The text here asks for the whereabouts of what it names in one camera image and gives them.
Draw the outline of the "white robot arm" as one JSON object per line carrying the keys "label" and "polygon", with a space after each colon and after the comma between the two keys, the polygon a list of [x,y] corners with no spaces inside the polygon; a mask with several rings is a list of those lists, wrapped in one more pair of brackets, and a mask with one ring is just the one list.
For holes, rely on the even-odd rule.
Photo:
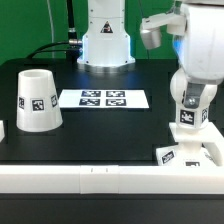
{"label": "white robot arm", "polygon": [[[101,72],[135,62],[124,28],[124,6],[125,0],[88,0],[80,67]],[[140,36],[146,49],[161,45],[162,26],[173,36],[188,81],[184,105],[197,108],[202,87],[224,81],[224,0],[174,0],[170,11],[144,18]]]}

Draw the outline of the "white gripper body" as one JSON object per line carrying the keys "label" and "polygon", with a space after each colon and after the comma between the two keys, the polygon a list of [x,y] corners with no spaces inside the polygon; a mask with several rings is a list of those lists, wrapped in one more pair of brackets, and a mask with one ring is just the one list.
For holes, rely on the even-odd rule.
{"label": "white gripper body", "polygon": [[224,0],[185,0],[180,12],[185,33],[173,40],[184,72],[193,82],[220,84],[224,80]]}

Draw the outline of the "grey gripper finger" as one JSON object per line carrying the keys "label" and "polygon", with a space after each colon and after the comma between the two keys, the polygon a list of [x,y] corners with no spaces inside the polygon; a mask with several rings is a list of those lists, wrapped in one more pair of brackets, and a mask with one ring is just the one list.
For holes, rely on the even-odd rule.
{"label": "grey gripper finger", "polygon": [[203,84],[187,83],[187,88],[184,97],[184,106],[186,108],[198,108],[200,97],[204,90]]}

